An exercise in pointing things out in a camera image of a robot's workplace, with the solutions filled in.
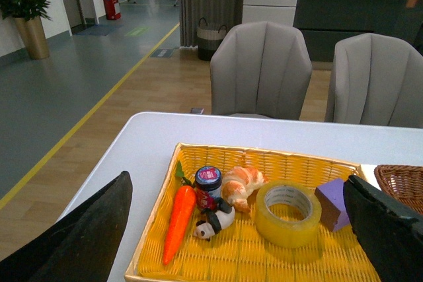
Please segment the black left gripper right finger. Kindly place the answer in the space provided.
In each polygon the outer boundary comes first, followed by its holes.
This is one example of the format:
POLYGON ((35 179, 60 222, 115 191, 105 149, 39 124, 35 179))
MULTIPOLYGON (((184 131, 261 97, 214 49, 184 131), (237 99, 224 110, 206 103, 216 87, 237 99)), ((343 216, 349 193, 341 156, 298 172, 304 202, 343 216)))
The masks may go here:
POLYGON ((346 211, 382 281, 422 280, 422 215, 356 175, 343 185, 346 211))

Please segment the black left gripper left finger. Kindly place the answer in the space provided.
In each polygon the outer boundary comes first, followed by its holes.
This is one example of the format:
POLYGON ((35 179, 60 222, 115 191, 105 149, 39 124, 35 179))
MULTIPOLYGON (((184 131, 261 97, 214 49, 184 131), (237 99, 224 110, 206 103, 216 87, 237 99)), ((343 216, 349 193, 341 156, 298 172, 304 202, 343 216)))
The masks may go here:
POLYGON ((132 202, 127 171, 1 260, 2 281, 107 281, 132 202))

